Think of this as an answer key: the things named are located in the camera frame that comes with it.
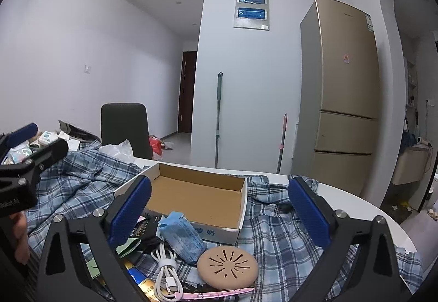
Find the person's left hand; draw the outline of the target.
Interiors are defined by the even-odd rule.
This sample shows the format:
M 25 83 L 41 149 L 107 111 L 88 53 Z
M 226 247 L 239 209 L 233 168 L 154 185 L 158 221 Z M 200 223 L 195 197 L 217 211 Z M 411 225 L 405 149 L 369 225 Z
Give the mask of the person's left hand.
M 12 214 L 10 219 L 13 222 L 13 237 L 16 239 L 15 258 L 19 263 L 25 265 L 30 258 L 27 235 L 27 218 L 24 212 L 18 212 L 16 214 Z

